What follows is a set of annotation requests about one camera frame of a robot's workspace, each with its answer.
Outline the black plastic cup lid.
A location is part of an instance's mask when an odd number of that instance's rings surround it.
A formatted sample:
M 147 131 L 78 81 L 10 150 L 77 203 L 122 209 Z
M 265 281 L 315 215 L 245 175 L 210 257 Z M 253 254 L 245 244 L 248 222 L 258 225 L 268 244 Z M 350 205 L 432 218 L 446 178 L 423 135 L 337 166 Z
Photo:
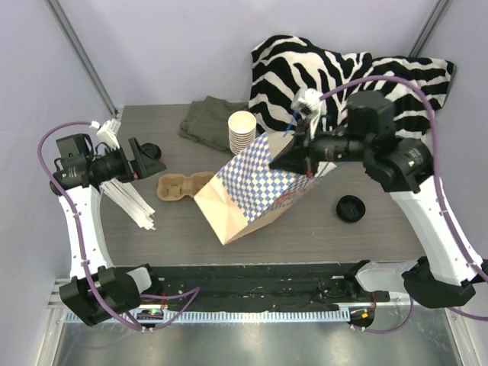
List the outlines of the black plastic cup lid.
M 144 143 L 141 146 L 142 151 L 152 159 L 160 161 L 162 159 L 162 150 L 154 143 Z

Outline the single cardboard cup carrier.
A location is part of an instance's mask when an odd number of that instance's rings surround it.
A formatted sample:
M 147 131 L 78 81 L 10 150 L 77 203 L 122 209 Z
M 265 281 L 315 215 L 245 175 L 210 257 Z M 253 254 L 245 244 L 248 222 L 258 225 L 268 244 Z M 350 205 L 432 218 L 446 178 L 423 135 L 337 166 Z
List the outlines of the single cardboard cup carrier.
M 158 180 L 157 196 L 162 201 L 180 201 L 183 197 L 193 198 L 214 176 L 214 172 L 165 174 Z

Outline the printed paper takeout bag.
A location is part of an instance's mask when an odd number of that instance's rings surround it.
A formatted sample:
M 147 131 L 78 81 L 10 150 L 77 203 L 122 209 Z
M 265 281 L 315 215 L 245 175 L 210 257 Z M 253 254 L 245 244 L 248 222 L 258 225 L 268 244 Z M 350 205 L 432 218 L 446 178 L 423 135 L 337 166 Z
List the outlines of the printed paper takeout bag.
M 321 162 L 312 178 L 271 170 L 268 164 L 293 136 L 291 131 L 263 133 L 194 196 L 222 245 L 275 221 L 337 168 L 334 163 Z

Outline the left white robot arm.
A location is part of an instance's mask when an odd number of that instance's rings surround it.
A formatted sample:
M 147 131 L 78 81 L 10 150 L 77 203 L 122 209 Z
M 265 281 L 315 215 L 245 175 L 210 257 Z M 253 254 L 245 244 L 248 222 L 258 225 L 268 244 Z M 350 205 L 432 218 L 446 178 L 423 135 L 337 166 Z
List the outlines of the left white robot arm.
M 77 133 L 56 141 L 59 158 L 50 172 L 51 191 L 65 214 L 71 251 L 70 282 L 59 289 L 61 301 L 87 326 L 94 326 L 136 309 L 142 301 L 156 303 L 162 295 L 148 264 L 123 270 L 108 254 L 101 224 L 102 195 L 117 202 L 138 225 L 153 229 L 153 209 L 132 186 L 166 169 L 160 148 L 129 140 L 133 159 L 124 150 L 102 141 L 98 155 L 92 139 Z

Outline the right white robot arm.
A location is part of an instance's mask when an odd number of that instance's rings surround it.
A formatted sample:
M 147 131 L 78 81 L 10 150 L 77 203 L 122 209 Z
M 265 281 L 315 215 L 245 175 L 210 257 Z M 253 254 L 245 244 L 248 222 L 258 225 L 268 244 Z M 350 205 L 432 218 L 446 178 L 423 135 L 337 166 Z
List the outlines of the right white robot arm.
M 404 212 L 425 252 L 410 262 L 365 262 L 344 283 L 354 301 L 374 291 L 403 292 L 430 309 L 462 307 L 476 293 L 480 275 L 468 263 L 449 226 L 448 208 L 437 198 L 432 154 L 421 140 L 396 135 L 395 107 L 378 91 L 347 101 L 342 131 L 312 134 L 305 120 L 270 169 L 311 176 L 321 162 L 361 162 Z

